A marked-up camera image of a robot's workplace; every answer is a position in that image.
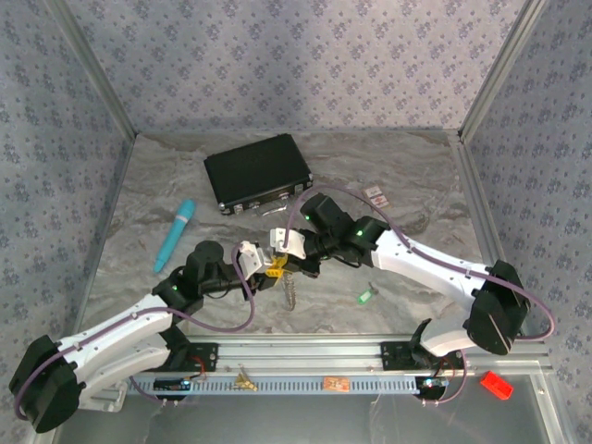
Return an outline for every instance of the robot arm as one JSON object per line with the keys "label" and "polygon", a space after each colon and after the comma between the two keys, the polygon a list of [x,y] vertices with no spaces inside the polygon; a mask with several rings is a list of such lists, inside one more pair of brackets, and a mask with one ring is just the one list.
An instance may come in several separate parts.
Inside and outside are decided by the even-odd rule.
{"label": "robot arm", "polygon": [[[463,308],[461,315],[427,319],[417,328],[409,344],[417,368],[432,369],[439,357],[475,345],[496,354],[510,351],[529,309],[525,298],[410,252],[384,222],[369,216],[354,221],[323,194],[308,200],[301,212],[315,231],[272,229],[270,253],[243,242],[240,270],[223,262],[218,243],[203,241],[185,266],[125,312],[57,343],[47,336],[35,340],[9,384],[17,398],[17,414],[26,416],[42,433],[66,421],[81,401],[121,379],[155,368],[174,371],[186,359],[189,345],[176,324],[202,308],[205,294],[241,288],[246,300],[241,278],[254,294],[274,286],[283,270],[316,278],[321,263],[331,258],[412,278],[450,296]],[[501,261],[493,267],[470,264],[407,241],[439,260],[522,287],[511,265]]]}

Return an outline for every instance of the patterned wall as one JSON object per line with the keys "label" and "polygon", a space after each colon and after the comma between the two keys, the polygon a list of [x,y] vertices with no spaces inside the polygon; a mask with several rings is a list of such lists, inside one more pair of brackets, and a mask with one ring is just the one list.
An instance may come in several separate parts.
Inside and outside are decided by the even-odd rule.
{"label": "patterned wall", "polygon": [[0,442],[19,443],[8,381],[72,327],[127,147],[43,3],[0,14]]}
{"label": "patterned wall", "polygon": [[76,0],[138,132],[459,128],[524,0]]}
{"label": "patterned wall", "polygon": [[549,3],[469,145],[508,259],[557,316],[551,357],[592,442],[592,3]]}

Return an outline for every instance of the red object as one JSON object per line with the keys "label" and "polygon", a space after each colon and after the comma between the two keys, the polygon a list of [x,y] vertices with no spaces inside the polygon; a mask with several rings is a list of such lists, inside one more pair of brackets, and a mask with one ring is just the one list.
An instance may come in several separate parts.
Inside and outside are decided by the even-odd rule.
{"label": "red object", "polygon": [[493,372],[485,373],[481,378],[481,385],[504,401],[508,400],[514,391],[514,387],[508,381]]}

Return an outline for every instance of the yellow clip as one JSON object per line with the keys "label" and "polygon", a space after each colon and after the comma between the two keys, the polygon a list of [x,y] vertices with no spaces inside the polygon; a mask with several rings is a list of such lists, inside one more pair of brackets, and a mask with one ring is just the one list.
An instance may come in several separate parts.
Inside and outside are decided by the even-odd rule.
{"label": "yellow clip", "polygon": [[284,275],[284,265],[288,263],[288,255],[274,256],[273,262],[265,271],[265,274],[270,278],[280,279]]}

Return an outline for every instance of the blue marker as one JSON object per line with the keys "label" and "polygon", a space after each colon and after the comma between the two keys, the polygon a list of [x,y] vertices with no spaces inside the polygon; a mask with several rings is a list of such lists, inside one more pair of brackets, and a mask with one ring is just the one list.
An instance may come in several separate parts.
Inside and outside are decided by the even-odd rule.
{"label": "blue marker", "polygon": [[175,222],[173,222],[173,226],[170,228],[163,246],[160,247],[160,251],[156,255],[156,264],[154,264],[155,273],[159,273],[167,263],[173,250],[175,250],[175,246],[181,237],[183,229],[187,225],[187,222],[189,222],[189,219],[193,216],[194,211],[195,203],[193,203],[193,201],[189,199],[183,201],[175,216]]}

